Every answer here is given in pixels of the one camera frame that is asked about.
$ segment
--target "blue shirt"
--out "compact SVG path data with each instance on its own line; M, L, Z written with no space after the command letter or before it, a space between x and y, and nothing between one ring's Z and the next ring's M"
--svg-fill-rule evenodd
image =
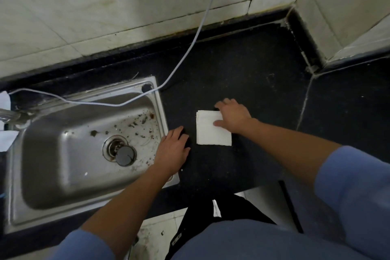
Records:
M390 164L349 146L335 150L319 169L315 194L339 215L348 246L253 220L213 223L172 260L390 259ZM71 232L52 260L114 260L96 235Z

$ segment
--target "power cord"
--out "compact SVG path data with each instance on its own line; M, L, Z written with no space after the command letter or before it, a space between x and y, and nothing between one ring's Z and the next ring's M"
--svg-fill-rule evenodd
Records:
M204 13L204 15L203 15L202 21L200 22L200 25L199 25L199 27L198 27L198 31L196 32L195 37L194 37L194 39L193 39L193 41L192 41L190 47L188 48L188 50L186 51L186 53L184 54L184 56L182 57L182 59L179 61L179 63L176 65L175 69L173 69L172 73L168 76L168 78L164 81L164 83L163 83L162 85L160 85L160 86L158 86L158 87L152 89L152 90L149 90L149 91L147 91L147 92L145 92L145 93L143 93L143 94L141 94L141 95L138 95L138 96L136 96L136 97L134 97L134 98L132 98L132 99L126 101L126 102L123 102L123 103L121 103L121 104L108 104L108 103L96 103L96 102L84 102L84 101L71 101L71 100L66 100L65 98L63 98L63 97L61 97L61 96L59 96L59 95L55 95L55 94L52 94L52 93L47 93L47 92L45 92L45 91L32 90L32 89L30 89L30 88L20 88L20 89L17 89L17 90L14 90L14 91L10 92L9 95L13 95L13 94L18 93L18 92L20 92L20 91L31 91L31 92L34 92L34 93L39 93L39 94L43 94L43 95L53 96L53 97L55 97L55 98L58 98L58 99L60 99L60 100L62 100L62 101L64 101L64 102L67 102L67 103L70 103L70 104L85 104L85 105L101 105L101 106L110 106L110 107L120 107L120 106L124 106L124 105L126 105L126 104L129 104L129 103L131 103L131 102L133 102L133 101L135 101L135 100L138 100L139 98L141 98L141 97L143 97L143 96L145 96L145 95L148 95L148 94L150 94L150 93L153 93L153 92L155 92L155 91L158 91L159 89L163 88L163 87L168 83L168 81L169 81L169 80L172 78L172 76L175 74L176 70L177 70L177 69L180 67L180 65L183 63L184 59L187 57L187 55L188 55L188 54L190 53L190 51L192 50L193 46L195 45L196 40L198 39L198 36L199 36L199 33L200 33L201 29L202 29L202 26L203 26L203 24L204 24L204 21L206 20L206 17L207 17L207 15L208 15L208 13L209 13L209 10L210 10L212 1L213 1L213 0L210 0L209 5L207 6L207 9L206 9L206 11L205 11L205 13Z

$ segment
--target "black pants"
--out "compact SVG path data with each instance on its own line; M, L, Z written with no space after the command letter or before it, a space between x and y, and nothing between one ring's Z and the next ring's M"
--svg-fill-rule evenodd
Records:
M205 230L211 223L251 219L275 224L243 197L229 194L218 197L215 200L221 212L221 218L214 217L214 205L211 199L196 199L188 207L178 232L170 242L169 252L165 260L172 258L186 242Z

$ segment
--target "faucet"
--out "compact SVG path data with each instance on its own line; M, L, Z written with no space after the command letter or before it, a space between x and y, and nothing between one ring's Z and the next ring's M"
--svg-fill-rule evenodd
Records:
M0 120L5 124L22 125L31 119L32 115L27 112L17 112L0 108Z

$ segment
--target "white napkin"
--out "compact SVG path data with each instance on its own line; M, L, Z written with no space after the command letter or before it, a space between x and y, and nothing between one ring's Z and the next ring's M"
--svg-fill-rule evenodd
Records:
M199 110L196 113L196 143L199 145L232 145L232 133L213 122L222 120L220 111Z
M6 91L0 93L0 108L11 109L11 99ZM4 123L0 120L0 152L7 151L15 141L17 130L4 130Z

